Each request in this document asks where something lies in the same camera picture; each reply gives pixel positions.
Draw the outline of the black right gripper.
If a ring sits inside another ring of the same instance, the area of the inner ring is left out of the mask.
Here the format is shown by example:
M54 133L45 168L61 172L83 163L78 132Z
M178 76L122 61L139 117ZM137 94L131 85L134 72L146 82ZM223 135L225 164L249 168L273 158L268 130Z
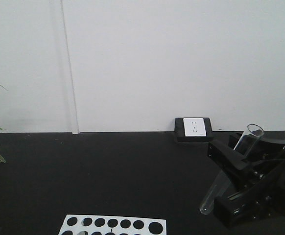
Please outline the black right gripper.
M236 192L214 199L213 214L223 224L240 224L274 214L285 217L285 132L265 132L248 159L221 141L207 155L229 176Z

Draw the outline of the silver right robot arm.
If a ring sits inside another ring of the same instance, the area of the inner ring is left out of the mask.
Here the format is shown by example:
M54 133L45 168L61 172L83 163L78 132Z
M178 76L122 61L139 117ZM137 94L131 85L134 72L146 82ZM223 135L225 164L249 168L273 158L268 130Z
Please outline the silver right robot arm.
M213 140L208 156L220 167L236 192L214 198L213 213L230 228L247 221L268 218L273 212L285 217L285 140L264 138L247 156Z

